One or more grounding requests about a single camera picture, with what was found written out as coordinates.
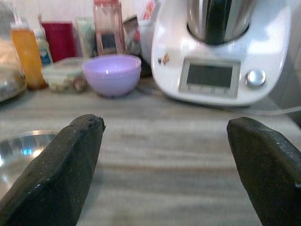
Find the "button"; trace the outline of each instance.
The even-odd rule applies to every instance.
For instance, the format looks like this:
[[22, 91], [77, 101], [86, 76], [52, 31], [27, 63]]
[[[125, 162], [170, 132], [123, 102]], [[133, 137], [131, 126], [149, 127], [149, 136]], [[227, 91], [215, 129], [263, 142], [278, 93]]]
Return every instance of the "button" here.
[[249, 88], [261, 87], [266, 80], [266, 73], [260, 69], [253, 69], [246, 74], [245, 82]]

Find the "white wall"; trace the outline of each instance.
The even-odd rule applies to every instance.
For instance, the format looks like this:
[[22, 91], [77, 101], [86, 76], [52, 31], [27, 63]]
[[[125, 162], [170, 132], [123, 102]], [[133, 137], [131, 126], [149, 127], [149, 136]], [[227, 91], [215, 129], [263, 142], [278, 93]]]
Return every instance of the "white wall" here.
[[[76, 17], [93, 16], [93, 0], [14, 0], [17, 11], [33, 29], [39, 28], [37, 15], [43, 21], [73, 21]], [[121, 0], [123, 19], [136, 14], [145, 0]]]

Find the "marble countertop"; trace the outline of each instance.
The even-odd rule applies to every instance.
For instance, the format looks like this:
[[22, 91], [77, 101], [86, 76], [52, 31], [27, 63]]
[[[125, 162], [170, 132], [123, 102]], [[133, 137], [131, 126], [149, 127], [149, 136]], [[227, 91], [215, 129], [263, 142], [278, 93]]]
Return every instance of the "marble countertop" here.
[[[143, 85], [153, 86], [152, 79]], [[236, 113], [135, 90], [106, 99], [92, 91], [27, 92], [0, 104], [0, 138], [60, 130], [92, 113], [107, 125], [79, 226], [258, 226], [232, 157], [226, 127], [251, 117], [301, 150], [288, 117]]]

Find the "red container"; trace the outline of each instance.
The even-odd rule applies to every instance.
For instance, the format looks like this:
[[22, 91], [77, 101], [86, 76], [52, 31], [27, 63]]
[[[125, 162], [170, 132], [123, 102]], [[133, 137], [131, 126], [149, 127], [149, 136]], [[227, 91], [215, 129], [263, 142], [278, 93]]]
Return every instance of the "red container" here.
[[42, 23], [53, 62], [76, 57], [72, 23]]

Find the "cable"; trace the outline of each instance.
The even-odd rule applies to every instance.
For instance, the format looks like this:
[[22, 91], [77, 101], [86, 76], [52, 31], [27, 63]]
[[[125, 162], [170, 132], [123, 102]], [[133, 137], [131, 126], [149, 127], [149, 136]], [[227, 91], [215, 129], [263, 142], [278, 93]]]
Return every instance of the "cable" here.
[[[157, 96], [159, 98], [165, 98], [165, 95], [158, 89], [152, 88], [148, 85], [148, 87], [143, 85], [138, 85], [136, 89], [142, 93]], [[218, 109], [237, 112], [237, 113], [248, 113], [248, 114], [256, 114], [256, 115], [264, 115], [264, 116], [276, 116], [282, 114], [289, 114], [301, 111], [301, 106], [290, 107], [286, 109], [275, 109], [275, 110], [256, 110], [256, 109], [243, 109], [237, 107], [216, 107]]]

